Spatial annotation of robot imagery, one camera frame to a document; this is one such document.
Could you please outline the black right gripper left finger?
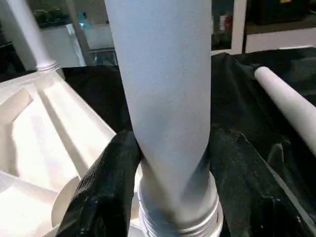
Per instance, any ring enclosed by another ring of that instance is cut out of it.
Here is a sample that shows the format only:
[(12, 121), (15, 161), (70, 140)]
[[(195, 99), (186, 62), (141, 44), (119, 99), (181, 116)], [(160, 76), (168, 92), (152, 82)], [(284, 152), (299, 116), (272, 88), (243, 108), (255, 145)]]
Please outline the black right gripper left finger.
[(141, 152), (132, 131), (116, 134), (79, 182), (58, 237), (126, 237)]

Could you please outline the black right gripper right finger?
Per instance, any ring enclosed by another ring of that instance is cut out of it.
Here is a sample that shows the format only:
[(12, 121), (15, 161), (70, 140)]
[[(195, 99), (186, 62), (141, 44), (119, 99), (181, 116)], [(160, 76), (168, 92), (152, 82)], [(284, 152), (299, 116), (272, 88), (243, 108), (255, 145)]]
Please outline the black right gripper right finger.
[(284, 180), (237, 130), (212, 126), (210, 171), (229, 237), (314, 237), (315, 211), (302, 203)]

